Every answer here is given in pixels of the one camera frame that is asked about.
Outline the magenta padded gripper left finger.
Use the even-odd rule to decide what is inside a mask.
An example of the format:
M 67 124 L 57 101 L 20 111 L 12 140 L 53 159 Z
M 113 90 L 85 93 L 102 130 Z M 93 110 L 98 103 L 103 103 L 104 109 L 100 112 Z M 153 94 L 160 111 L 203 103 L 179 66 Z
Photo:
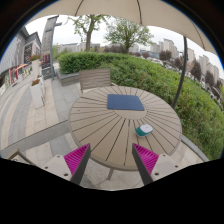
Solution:
M 89 160 L 90 153 L 91 147 L 89 144 L 86 144 L 65 156 L 54 156 L 43 166 L 43 169 L 79 185 Z

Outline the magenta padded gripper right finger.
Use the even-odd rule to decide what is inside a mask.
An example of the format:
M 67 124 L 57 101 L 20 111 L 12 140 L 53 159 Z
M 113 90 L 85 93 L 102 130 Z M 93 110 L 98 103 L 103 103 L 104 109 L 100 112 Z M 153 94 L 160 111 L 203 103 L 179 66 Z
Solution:
M 181 169 L 181 166 L 169 155 L 158 155 L 135 143 L 132 144 L 132 154 L 144 185 Z

